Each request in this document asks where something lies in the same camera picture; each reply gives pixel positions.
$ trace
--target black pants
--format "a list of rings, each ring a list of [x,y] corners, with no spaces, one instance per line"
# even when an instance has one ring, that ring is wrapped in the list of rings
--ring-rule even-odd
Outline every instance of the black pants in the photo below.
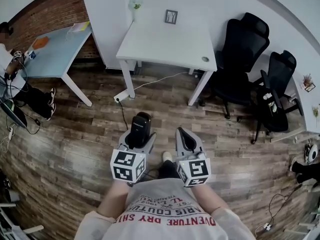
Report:
[[[167,160],[158,169],[158,179],[177,178],[180,179],[176,171],[176,166],[173,162]]]
[[[51,107],[48,102],[51,100],[50,93],[43,93],[37,88],[31,87],[26,83],[22,90],[13,97],[16,101],[25,102],[29,107],[40,116],[48,119],[51,117]]]
[[[292,166],[292,171],[296,174],[301,174],[296,178],[298,183],[302,183],[310,179],[315,179],[317,182],[320,181],[320,163],[302,165],[295,162]]]

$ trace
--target white t-shirt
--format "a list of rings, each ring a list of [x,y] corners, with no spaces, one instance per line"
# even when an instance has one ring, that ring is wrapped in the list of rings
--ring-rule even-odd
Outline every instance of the white t-shirt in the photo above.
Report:
[[[141,182],[131,188],[116,220],[95,211],[81,222],[75,240],[255,240],[231,210],[206,213],[177,178]]]
[[[0,77],[5,78],[5,73],[8,65],[12,61],[13,56],[6,50],[6,47],[3,43],[0,43]],[[22,77],[22,72],[19,70],[16,74],[16,77],[13,79],[13,81],[8,80],[7,86],[10,88],[11,84],[11,91],[10,89],[7,90],[5,93],[5,98],[11,99],[14,96],[16,96],[20,90],[24,87],[26,84],[26,81]]]

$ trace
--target framed picture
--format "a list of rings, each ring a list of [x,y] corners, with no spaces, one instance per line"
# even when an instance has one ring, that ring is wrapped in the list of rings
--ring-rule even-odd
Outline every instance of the framed picture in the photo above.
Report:
[[[176,24],[178,12],[176,10],[166,10],[165,12],[165,23]]]
[[[316,87],[315,84],[312,82],[310,85],[308,85],[308,86],[305,87],[304,89],[309,93],[309,92],[311,92],[315,87]]]

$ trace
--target table top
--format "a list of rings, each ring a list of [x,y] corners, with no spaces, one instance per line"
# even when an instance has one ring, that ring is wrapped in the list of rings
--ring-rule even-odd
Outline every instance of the table top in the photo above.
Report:
[[[66,73],[81,47],[92,33],[89,25],[84,31],[70,32],[70,27],[61,28],[37,37],[48,37],[45,47],[35,50],[36,57],[28,59],[25,68],[28,78],[60,78]]]
[[[320,79],[316,79],[316,76],[317,74],[315,73],[311,74],[315,88],[310,92],[303,88],[304,76],[300,72],[296,70],[292,78],[295,83],[296,96],[302,106],[305,129],[307,132],[320,134],[320,115],[316,118],[313,112],[314,107],[318,107],[320,110]]]
[[[217,70],[209,30],[204,25],[133,22],[116,58]]]

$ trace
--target laminate floorboard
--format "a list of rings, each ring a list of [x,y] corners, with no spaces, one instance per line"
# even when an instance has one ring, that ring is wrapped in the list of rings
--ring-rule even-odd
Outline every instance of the laminate floorboard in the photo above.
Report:
[[[132,76],[138,87],[163,76],[185,69],[144,64],[141,73]],[[33,234],[39,240],[72,240],[84,215],[94,210],[112,182],[110,159],[118,139],[126,131],[122,110],[113,97],[123,91],[121,74],[109,74],[100,68],[75,68],[70,77],[92,101],[87,107],[58,79],[32,79],[29,83],[43,91],[56,87],[56,112],[50,121],[40,118],[28,106],[23,111],[41,121],[36,135],[18,128],[7,153],[1,152],[0,166],[20,193],[12,215],[22,228],[43,225]],[[145,85],[136,90],[135,99],[125,99],[125,120],[131,125],[133,116],[144,111],[152,116],[151,127],[157,132],[154,149],[148,158],[149,169],[161,164],[161,154],[175,154],[175,132],[182,126],[203,140],[211,158],[212,177],[209,185],[230,205],[254,232],[270,221],[269,203],[275,194],[288,195],[297,186],[288,172],[290,159],[303,161],[304,143],[293,139],[270,143],[262,128],[255,145],[250,143],[257,122],[252,110],[230,104],[231,120],[224,118],[224,105],[218,98],[206,107],[187,106],[199,78],[180,74]],[[237,116],[245,118],[237,122]],[[29,118],[28,129],[37,126]],[[301,117],[291,113],[290,128],[299,126]],[[0,111],[0,135],[8,135],[6,116]],[[310,220],[319,195],[308,193],[313,181],[297,190],[274,218],[274,227],[261,240],[300,240],[302,236],[284,233],[297,229],[298,222]],[[283,204],[274,198],[273,214]]]

